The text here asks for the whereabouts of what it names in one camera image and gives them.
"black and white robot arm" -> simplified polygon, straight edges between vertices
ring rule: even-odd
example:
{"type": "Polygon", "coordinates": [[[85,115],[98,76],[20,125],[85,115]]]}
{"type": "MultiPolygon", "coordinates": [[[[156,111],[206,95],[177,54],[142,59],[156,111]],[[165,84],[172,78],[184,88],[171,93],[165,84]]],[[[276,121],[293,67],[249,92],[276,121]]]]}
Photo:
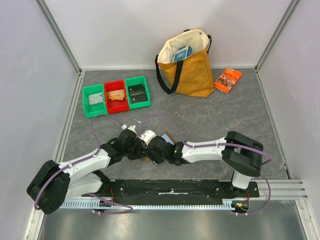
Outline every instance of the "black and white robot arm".
{"type": "Polygon", "coordinates": [[[47,161],[28,186],[27,193],[35,201],[46,181],[68,166],[44,189],[37,203],[45,214],[50,214],[64,201],[86,193],[96,193],[106,179],[109,180],[99,170],[120,162],[124,157],[130,160],[148,157],[156,164],[168,161],[176,166],[204,160],[224,161],[234,169],[232,186],[245,190],[252,177],[260,176],[262,156],[244,149],[236,152],[234,147],[219,145],[226,143],[241,144],[263,151],[261,143],[234,131],[214,141],[171,144],[151,130],[137,136],[135,126],[130,126],[124,129],[118,138],[102,144],[98,152],[96,149],[67,162],[47,161]],[[87,160],[75,164],[84,158],[87,160]]]}

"yellow tote bag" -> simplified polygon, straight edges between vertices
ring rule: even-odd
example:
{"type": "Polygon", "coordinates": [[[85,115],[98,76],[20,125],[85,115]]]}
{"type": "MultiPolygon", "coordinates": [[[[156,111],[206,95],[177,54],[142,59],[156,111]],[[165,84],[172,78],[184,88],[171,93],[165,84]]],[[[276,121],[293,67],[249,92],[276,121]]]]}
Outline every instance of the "yellow tote bag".
{"type": "Polygon", "coordinates": [[[167,94],[176,92],[206,98],[214,91],[214,77],[208,56],[211,42],[211,36],[201,29],[186,30],[166,41],[155,56],[155,67],[157,80],[167,94]],[[185,46],[192,48],[192,54],[184,60],[172,62],[173,55],[185,46]],[[171,88],[162,79],[159,66],[171,88]]]}

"gray floor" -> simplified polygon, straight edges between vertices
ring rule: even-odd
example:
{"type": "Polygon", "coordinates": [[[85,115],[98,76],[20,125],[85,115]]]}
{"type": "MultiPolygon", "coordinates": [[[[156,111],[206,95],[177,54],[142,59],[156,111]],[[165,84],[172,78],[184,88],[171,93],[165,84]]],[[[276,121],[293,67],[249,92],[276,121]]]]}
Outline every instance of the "gray floor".
{"type": "MultiPolygon", "coordinates": [[[[223,70],[213,69],[214,79],[223,70]]],[[[226,136],[228,131],[238,131],[261,142],[265,152],[275,158],[274,162],[262,168],[261,174],[269,179],[286,179],[284,163],[255,71],[240,71],[243,73],[242,78],[229,94],[215,90],[207,98],[166,94],[157,82],[155,70],[87,71],[83,86],[144,75],[150,91],[151,106],[114,114],[127,126],[135,124],[139,127],[139,122],[146,115],[160,113],[173,120],[185,140],[191,142],[215,140],[226,136]]],[[[90,123],[91,120],[85,117],[80,94],[64,161],[80,157],[96,148],[90,123]]],[[[98,118],[94,126],[101,143],[117,137],[121,131],[119,125],[108,117],[98,118]]],[[[179,141],[174,128],[161,117],[150,118],[146,126],[158,135],[169,132],[179,141]]],[[[164,162],[155,166],[150,161],[123,159],[103,171],[112,179],[230,179],[232,175],[232,169],[222,161],[200,161],[182,166],[164,162]]]]}
{"type": "MultiPolygon", "coordinates": [[[[264,202],[251,201],[258,209],[264,202]]],[[[250,216],[231,211],[140,210],[120,215],[59,209],[45,216],[38,240],[306,240],[295,201],[272,201],[250,216]]]]}

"black object in green bin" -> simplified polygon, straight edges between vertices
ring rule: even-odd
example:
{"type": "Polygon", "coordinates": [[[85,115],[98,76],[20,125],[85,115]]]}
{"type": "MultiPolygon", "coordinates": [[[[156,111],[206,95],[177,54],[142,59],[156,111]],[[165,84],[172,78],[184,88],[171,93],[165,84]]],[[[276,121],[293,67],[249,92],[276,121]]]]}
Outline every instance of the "black object in green bin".
{"type": "Polygon", "coordinates": [[[145,86],[142,84],[129,86],[129,94],[133,104],[148,101],[145,86]]]}

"brown package in red bin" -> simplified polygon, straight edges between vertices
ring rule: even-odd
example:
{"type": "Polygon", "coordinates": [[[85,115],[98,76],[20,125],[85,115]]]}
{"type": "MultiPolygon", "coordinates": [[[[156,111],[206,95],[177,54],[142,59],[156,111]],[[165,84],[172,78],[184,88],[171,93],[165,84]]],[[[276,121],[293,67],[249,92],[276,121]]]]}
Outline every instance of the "brown package in red bin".
{"type": "Polygon", "coordinates": [[[241,72],[234,70],[231,67],[227,67],[214,82],[214,86],[222,92],[229,93],[241,76],[241,72]]]}

